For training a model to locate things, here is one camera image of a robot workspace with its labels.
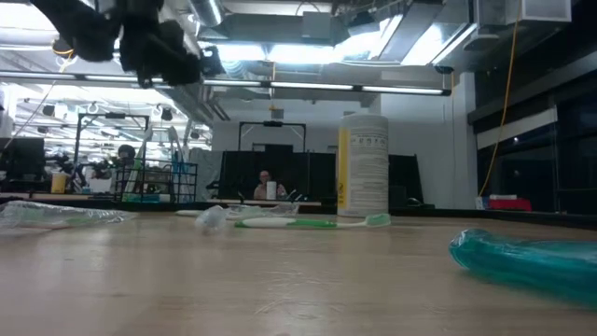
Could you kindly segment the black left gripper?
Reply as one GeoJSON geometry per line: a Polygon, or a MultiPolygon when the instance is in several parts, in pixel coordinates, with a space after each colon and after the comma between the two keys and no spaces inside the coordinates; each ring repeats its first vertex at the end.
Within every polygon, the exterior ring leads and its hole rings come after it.
{"type": "Polygon", "coordinates": [[[169,86],[198,82],[201,73],[214,77],[225,72],[217,46],[201,50],[201,65],[196,54],[184,46],[184,31],[175,20],[159,22],[147,16],[127,15],[119,40],[122,70],[135,73],[141,87],[152,87],[161,77],[169,86]]]}

